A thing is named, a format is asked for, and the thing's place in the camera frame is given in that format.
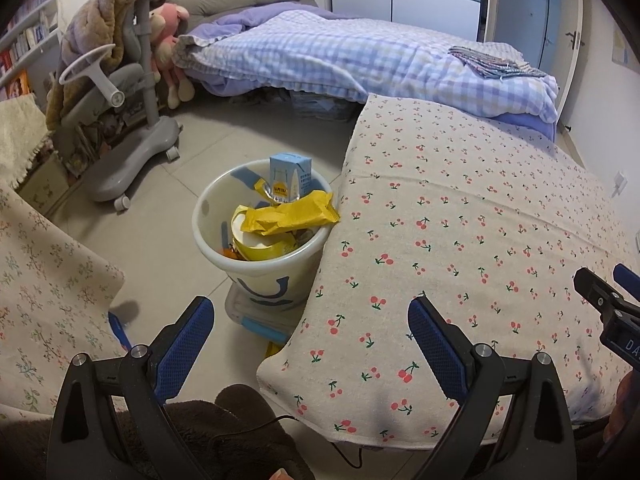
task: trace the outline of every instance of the blue and white checkered quilt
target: blue and white checkered quilt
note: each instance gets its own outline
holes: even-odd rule
[[[448,53],[466,46],[523,61],[505,43],[475,43],[424,28],[379,20],[327,20],[288,10],[241,34],[182,36],[174,60],[204,81],[251,81],[366,102],[370,93],[435,101],[481,117],[530,114],[555,123],[552,76],[484,79]]]

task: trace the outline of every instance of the blue gripper pad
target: blue gripper pad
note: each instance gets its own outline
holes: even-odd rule
[[[471,342],[457,326],[447,324],[425,297],[409,304],[408,321],[443,393],[462,404],[473,378]]]
[[[636,301],[640,301],[640,277],[623,264],[617,264],[613,269],[613,279],[631,294]]]
[[[167,399],[173,399],[180,393],[191,367],[213,329],[214,309],[209,298],[197,297],[191,302],[185,314],[190,309],[193,312],[188,319],[183,319],[183,314],[178,322],[171,326],[177,325],[179,332],[156,368],[154,393],[160,404],[164,404]]]

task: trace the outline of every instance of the shelf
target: shelf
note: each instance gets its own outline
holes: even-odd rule
[[[41,56],[44,52],[53,48],[58,42],[58,30],[54,30],[44,38],[39,44],[22,56],[16,64],[14,64],[8,72],[0,77],[0,88],[8,85],[19,73],[20,70],[29,66],[33,61]]]
[[[11,48],[12,43],[20,35],[20,33],[32,25],[36,25],[40,22],[40,11],[44,10],[47,16],[52,14],[52,10],[57,9],[56,0],[45,0],[23,19],[15,24],[15,27],[9,30],[2,38],[0,38],[0,52]]]

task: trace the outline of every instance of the stuffed animal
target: stuffed animal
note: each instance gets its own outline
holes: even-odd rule
[[[189,12],[175,4],[164,4],[149,14],[153,52],[151,67],[156,83],[160,81],[161,76],[164,78],[169,89],[167,105],[173,110],[180,102],[191,101],[195,95],[193,84],[172,60],[174,45],[178,41],[174,34],[178,30],[180,20],[188,19]]]

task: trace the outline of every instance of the blue milk carton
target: blue milk carton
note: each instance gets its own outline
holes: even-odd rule
[[[270,186],[274,200],[293,202],[311,191],[311,159],[295,153],[270,158]]]

